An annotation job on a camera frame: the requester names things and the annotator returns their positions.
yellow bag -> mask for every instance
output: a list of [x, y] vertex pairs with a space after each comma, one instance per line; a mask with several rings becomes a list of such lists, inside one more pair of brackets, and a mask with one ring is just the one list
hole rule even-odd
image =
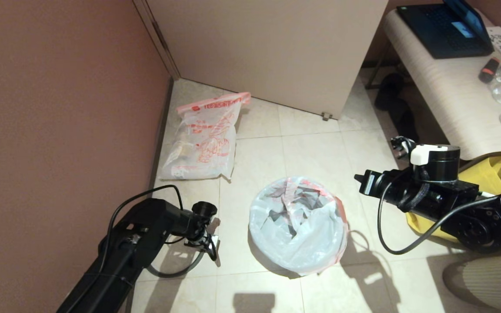
[[[501, 194], [501, 156], [492, 156], [459, 173], [459, 180], [479, 185], [479, 191]], [[413, 213], [406, 213], [407, 223], [418, 233], [426, 232], [434, 222]], [[458, 242], [458, 240], [438, 228], [433, 236]]]

crumpled plastic bag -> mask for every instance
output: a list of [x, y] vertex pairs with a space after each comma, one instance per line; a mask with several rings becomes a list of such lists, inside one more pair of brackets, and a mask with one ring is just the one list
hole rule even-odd
[[235, 162], [235, 123], [250, 93], [231, 93], [177, 108], [181, 125], [165, 161], [161, 180], [231, 179]]
[[302, 176], [283, 178], [266, 186], [250, 209], [253, 241], [277, 265], [303, 276], [340, 261], [348, 226], [343, 208], [322, 185]]

cabinet door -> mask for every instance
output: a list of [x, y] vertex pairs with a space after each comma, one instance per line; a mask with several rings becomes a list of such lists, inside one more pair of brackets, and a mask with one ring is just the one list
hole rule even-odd
[[387, 0], [147, 0], [181, 77], [338, 119]]

laptop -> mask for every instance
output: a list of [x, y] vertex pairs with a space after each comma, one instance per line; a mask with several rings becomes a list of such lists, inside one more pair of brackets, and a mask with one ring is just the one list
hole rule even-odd
[[487, 56], [494, 51], [479, 13], [464, 0], [397, 7], [434, 59]]

laptop screen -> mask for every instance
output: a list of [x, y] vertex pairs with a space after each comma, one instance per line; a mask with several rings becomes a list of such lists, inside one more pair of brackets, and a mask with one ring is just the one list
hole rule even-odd
[[444, 0], [444, 3], [451, 8], [455, 14], [460, 16], [469, 27], [477, 32], [480, 38], [487, 41], [488, 35], [483, 21], [479, 14], [469, 4], [463, 0]]

